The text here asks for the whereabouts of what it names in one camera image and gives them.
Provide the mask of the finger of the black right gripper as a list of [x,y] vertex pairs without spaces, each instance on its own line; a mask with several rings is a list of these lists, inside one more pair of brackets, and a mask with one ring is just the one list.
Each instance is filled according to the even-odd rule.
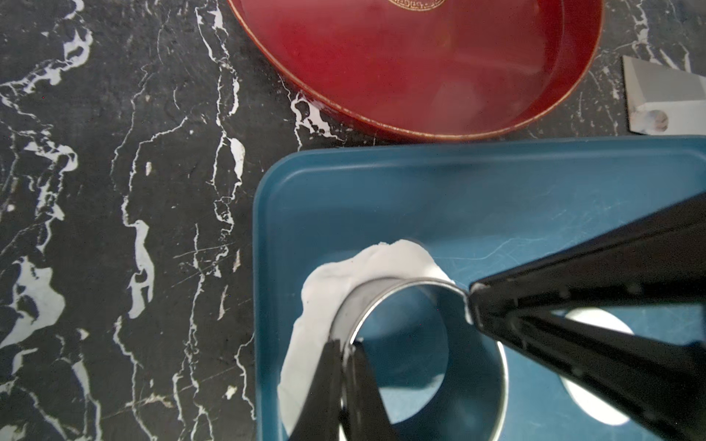
[[705,437],[705,344],[675,345],[551,310],[471,309],[480,332],[592,392],[667,440]]
[[703,303],[705,196],[481,279],[469,301],[479,309]]

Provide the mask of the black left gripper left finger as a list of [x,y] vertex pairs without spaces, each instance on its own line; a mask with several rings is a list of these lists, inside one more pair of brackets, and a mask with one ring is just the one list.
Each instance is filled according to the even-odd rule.
[[342,351],[338,341],[327,342],[289,440],[338,440],[342,393]]

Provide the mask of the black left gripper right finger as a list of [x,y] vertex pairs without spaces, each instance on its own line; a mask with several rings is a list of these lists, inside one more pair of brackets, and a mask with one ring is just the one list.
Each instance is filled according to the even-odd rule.
[[349,348],[344,364],[343,429],[347,440],[396,440],[364,347]]

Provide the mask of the round cut dough wrapper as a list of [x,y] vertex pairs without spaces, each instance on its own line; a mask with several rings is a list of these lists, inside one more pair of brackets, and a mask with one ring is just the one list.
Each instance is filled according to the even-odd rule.
[[[598,308],[574,309],[566,314],[566,318],[623,334],[634,334],[634,331],[617,316]],[[627,415],[575,382],[564,377],[560,380],[574,403],[591,418],[607,426],[623,426],[630,421]]]

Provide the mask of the white dough piece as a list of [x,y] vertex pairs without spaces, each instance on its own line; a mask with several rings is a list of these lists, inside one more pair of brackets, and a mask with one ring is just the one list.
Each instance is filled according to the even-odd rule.
[[339,307],[358,285],[382,277],[451,281],[424,247],[408,240],[374,244],[347,260],[318,266],[303,283],[303,313],[294,322],[277,387],[288,435],[302,413]]

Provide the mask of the blue rectangular tray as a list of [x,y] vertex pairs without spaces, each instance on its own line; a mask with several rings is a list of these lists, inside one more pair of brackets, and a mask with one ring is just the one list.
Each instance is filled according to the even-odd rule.
[[277,386],[301,290],[318,267],[418,242],[466,286],[705,189],[702,137],[627,137],[306,151],[254,202],[257,438],[283,440]]

